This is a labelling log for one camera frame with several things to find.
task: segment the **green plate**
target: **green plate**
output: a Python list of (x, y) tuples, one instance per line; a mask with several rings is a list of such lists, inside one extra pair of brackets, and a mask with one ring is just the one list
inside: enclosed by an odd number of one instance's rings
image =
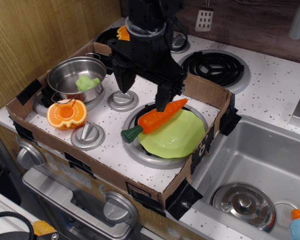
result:
[(164, 159), (183, 158), (193, 152), (206, 134), (204, 123), (191, 111), (181, 109), (152, 133), (140, 133), (138, 140), (151, 154)]

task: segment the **cardboard box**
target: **cardboard box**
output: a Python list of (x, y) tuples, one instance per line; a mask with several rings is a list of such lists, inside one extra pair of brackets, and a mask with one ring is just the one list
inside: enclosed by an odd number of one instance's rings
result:
[[(107, 45), (94, 42), (78, 50), (71, 58), (84, 56), (86, 53), (91, 52), (110, 55), (111, 48)], [(230, 91), (209, 80), (188, 74), (187, 79), (184, 81), (186, 85), (184, 95), (217, 107), (220, 111), (179, 174), (175, 176), (163, 193), (159, 193), (114, 171), (97, 159), (87, 155), (84, 151), (25, 121), (25, 117), (33, 110), (33, 97), (47, 86), (47, 77), (48, 73), (34, 80), (24, 91), (6, 105), (8, 113), (14, 121), (16, 130), (21, 137), (35, 144), (40, 142), (61, 153), (66, 152), (70, 158), (82, 161), (83, 168), (86, 165), (90, 167), (89, 171), (94, 176), (97, 176), (97, 178), (127, 192), (145, 207), (162, 215), (164, 215), (164, 210), (168, 210), (171, 215), (179, 219), (187, 211), (187, 208), (182, 207), (186, 205), (184, 204), (185, 201), (188, 206), (191, 206), (202, 197), (192, 189), (189, 184), (189, 178), (209, 150), (214, 136), (220, 130), (221, 122), (228, 122), (226, 115), (231, 116), (232, 114), (228, 114), (228, 112), (233, 113), (234, 95)]]

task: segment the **oven door handle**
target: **oven door handle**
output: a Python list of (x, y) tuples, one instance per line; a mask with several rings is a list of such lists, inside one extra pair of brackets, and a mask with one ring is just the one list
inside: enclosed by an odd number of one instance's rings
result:
[(24, 174), (22, 181), (33, 192), (60, 211), (108, 239), (125, 240), (132, 232), (131, 226), (125, 222), (111, 227), (74, 205), (71, 202), (74, 197), (73, 191), (34, 168), (30, 168)]

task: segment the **stainless steel sink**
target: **stainless steel sink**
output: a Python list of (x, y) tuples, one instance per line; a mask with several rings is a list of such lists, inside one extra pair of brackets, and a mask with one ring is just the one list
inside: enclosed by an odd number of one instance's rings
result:
[[(191, 180), (203, 195), (193, 205), (197, 211), (252, 239), (289, 240), (291, 210), (300, 209), (300, 135), (242, 116), (229, 136), (218, 133)], [(210, 205), (216, 190), (232, 182), (253, 185), (270, 198), (276, 218), (269, 233)]]

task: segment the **orange carrot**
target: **orange carrot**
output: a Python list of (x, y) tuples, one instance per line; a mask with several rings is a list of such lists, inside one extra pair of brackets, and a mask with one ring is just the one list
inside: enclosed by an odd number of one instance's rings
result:
[(138, 125), (143, 129), (144, 134), (150, 134), (164, 125), (171, 119), (180, 109), (186, 105), (188, 99), (184, 98), (178, 101), (170, 102), (166, 105), (163, 112), (153, 109), (138, 119)]
[(126, 143), (132, 143), (140, 133), (150, 134), (168, 122), (179, 110), (186, 105), (188, 99), (183, 98), (178, 101), (170, 102), (166, 105), (163, 112), (153, 109), (138, 119), (138, 125), (127, 130), (121, 131), (121, 137)]

